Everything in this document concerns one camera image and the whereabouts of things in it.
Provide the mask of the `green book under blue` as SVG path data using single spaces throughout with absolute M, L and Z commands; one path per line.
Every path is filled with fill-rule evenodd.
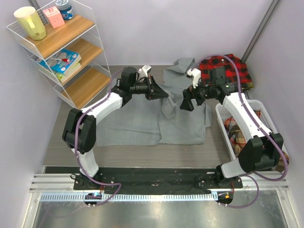
M 81 68 L 81 64 L 77 63 L 73 67 L 69 68 L 68 71 L 65 73 L 55 73 L 57 79 L 63 83 L 65 82 L 70 76 L 72 76 L 77 70 Z

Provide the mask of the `grey long sleeve shirt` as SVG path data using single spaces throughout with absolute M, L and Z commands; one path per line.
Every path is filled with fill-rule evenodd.
M 185 76 L 195 67 L 193 58 L 180 58 L 163 71 L 160 87 L 169 95 L 148 101 L 133 95 L 122 108 L 113 111 L 97 125 L 98 146 L 203 144 L 211 127 L 211 107 L 204 103 L 192 112 L 181 110 L 182 91 L 191 85 Z

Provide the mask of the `pink cube box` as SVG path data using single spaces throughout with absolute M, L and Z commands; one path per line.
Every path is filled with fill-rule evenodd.
M 48 21 L 50 22 L 52 28 L 58 28 L 65 24 L 63 17 L 61 16 L 60 11 L 57 9 L 56 6 L 47 8 L 43 10 L 43 13 L 47 17 Z

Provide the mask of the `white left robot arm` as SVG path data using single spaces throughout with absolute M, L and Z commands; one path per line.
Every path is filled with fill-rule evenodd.
M 151 66 L 140 69 L 128 66 L 119 71 L 116 84 L 110 84 L 105 97 L 84 109 L 69 111 L 62 139 L 71 149 L 79 165 L 85 185 L 95 190 L 106 186 L 101 182 L 99 166 L 96 163 L 93 147 L 96 142 L 96 129 L 100 121 L 113 111 L 125 106 L 133 95 L 144 95 L 147 100 L 167 98 L 169 95 L 149 75 Z

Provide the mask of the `orange plaid shirt in basket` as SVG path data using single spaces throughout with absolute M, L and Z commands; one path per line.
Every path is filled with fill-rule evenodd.
M 244 135 L 233 117 L 226 119 L 223 124 L 226 129 L 234 155 L 238 157 L 246 144 Z

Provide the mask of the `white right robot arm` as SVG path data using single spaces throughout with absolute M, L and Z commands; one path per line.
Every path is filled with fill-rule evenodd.
M 207 99 L 216 99 L 232 114 L 245 138 L 245 146 L 238 157 L 216 167 L 216 185 L 224 188 L 236 177 L 252 172 L 258 174 L 277 166 L 280 160 L 284 162 L 285 171 L 276 181 L 282 180 L 288 170 L 288 162 L 282 151 L 282 135 L 274 133 L 261 122 L 241 93 L 240 83 L 229 83 L 223 67 L 211 69 L 209 76 L 210 83 L 205 84 L 201 81 L 200 70 L 191 68 L 186 72 L 192 84 L 183 90 L 180 108 L 193 111 L 192 100 L 202 105 Z

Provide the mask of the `aluminium frame post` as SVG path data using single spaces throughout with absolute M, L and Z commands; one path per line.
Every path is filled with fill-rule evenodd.
M 255 30 L 255 33 L 249 42 L 249 45 L 247 46 L 243 56 L 242 56 L 242 62 L 246 62 L 249 58 L 250 54 L 252 53 L 254 47 L 256 46 L 257 42 L 259 41 L 260 37 L 262 36 L 264 30 L 266 29 L 268 23 L 270 22 L 271 18 L 275 14 L 277 8 L 279 7 L 281 0 L 272 0 L 270 2 L 270 5 L 268 6 L 265 14 L 263 15 L 257 29 Z

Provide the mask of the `blue lidded jar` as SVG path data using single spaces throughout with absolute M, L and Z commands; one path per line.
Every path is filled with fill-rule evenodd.
M 55 5 L 64 20 L 70 20 L 75 17 L 69 0 L 56 0 Z

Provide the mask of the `yellow plastic pitcher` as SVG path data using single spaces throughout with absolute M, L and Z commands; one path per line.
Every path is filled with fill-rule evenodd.
M 34 7 L 21 7 L 15 10 L 13 15 L 33 40 L 42 40 L 46 37 L 46 28 Z

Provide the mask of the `white plastic laundry basket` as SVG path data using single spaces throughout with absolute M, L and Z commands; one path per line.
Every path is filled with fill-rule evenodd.
M 288 167 L 283 137 L 273 128 L 260 101 L 241 104 L 228 100 L 218 104 L 216 112 L 231 157 L 230 162 L 221 165 L 227 177 Z

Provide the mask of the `red black plaid shirt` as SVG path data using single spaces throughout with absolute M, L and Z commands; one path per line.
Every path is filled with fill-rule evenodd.
M 225 56 L 228 57 L 236 66 L 240 78 L 241 88 L 245 90 L 254 88 L 254 83 L 248 72 L 246 63 L 242 62 L 240 58 L 234 56 L 233 54 L 227 54 Z M 202 83 L 211 84 L 209 71 L 218 67 L 224 67 L 229 83 L 237 82 L 237 72 L 233 64 L 223 56 L 217 55 L 208 57 L 198 62 L 198 69 L 201 71 Z

